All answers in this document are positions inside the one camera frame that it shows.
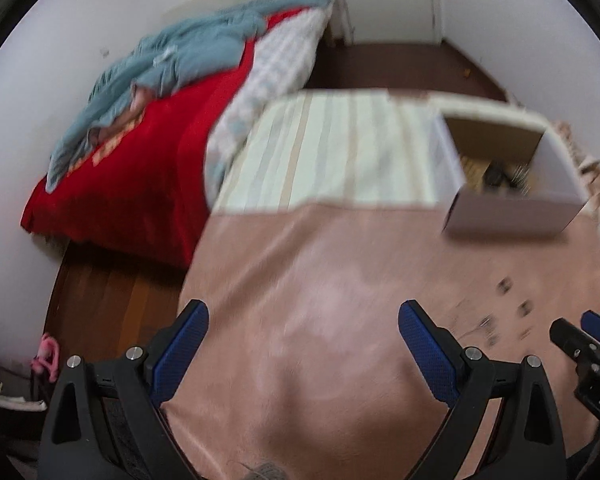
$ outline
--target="pink toy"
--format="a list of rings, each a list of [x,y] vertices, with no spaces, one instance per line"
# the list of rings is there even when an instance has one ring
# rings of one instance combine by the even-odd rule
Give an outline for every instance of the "pink toy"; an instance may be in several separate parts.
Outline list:
[[[49,382],[58,380],[58,361],[60,359],[60,345],[48,333],[44,333],[38,354],[31,361],[31,369],[36,375],[42,375],[45,369],[49,372]]]

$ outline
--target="clutter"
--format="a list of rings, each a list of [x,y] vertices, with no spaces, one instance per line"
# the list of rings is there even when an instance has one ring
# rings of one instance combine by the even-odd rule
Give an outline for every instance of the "clutter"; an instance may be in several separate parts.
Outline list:
[[[460,156],[460,163],[467,185],[475,192],[519,192],[526,195],[530,191],[527,164],[475,160],[465,155]]]
[[[554,236],[589,198],[550,130],[440,115],[429,148],[450,234]]]
[[[600,220],[600,159],[584,153],[576,143],[568,123],[554,123],[555,131],[564,141],[573,163],[578,168],[580,181],[589,191],[589,206]]]

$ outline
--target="cardboard box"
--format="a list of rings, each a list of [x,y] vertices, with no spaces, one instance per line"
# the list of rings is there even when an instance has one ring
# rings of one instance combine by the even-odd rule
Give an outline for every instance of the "cardboard box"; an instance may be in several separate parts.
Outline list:
[[[444,230],[461,235],[557,235],[587,203],[566,147],[550,130],[439,114],[430,136],[438,197],[448,208]],[[467,186],[460,155],[529,164],[531,191],[477,193]]]

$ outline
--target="bed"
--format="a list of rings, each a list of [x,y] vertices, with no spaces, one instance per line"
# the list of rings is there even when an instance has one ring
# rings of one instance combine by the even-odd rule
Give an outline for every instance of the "bed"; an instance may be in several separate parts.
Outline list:
[[[181,308],[208,305],[208,333],[162,405],[204,477],[273,464],[296,479],[404,478],[446,413],[396,327],[412,298],[462,346],[541,358],[567,453],[592,438],[596,420],[573,397],[573,365],[548,329],[557,317],[600,313],[597,213],[578,215],[558,240],[441,235],[426,146],[440,113],[558,134],[512,105],[386,90],[298,92],[253,127],[181,294]]]
[[[32,234],[92,242],[187,268],[232,157],[270,100],[304,86],[333,6],[326,4],[330,0],[308,5],[304,2],[312,0],[193,0],[168,12],[163,17],[166,28],[149,37],[157,38],[154,43],[160,46],[149,72],[160,64],[178,68],[185,65],[182,48],[170,50],[161,43],[160,35],[178,26],[170,23],[187,16],[202,15],[200,20],[206,20],[231,7],[237,9],[231,26],[242,18],[244,8],[248,12],[259,2],[280,1],[285,2],[283,7],[266,6],[276,9],[262,13],[267,30],[246,38],[236,66],[222,70],[220,63],[208,75],[189,76],[191,81],[183,88],[176,78],[173,90],[168,87],[164,98],[157,100],[152,88],[148,104],[142,103],[142,112],[133,115],[140,95],[134,86],[143,88],[142,74],[132,82],[130,104],[122,112],[116,109],[113,121],[105,127],[99,123],[102,119],[91,121],[78,139],[80,144],[71,146],[73,151],[59,150],[59,141],[49,174],[34,188],[21,226]],[[249,20],[243,22],[250,26]],[[140,57],[146,44],[144,38],[132,55],[139,52]],[[232,46],[225,42],[217,50]],[[206,59],[208,54],[203,50],[191,57]],[[175,56],[180,57],[171,62]],[[158,76],[160,89],[170,76],[171,68]],[[99,85],[111,81],[115,83],[109,73],[101,76],[77,123],[106,93],[97,93]],[[60,177],[54,165],[58,160],[66,163]]]

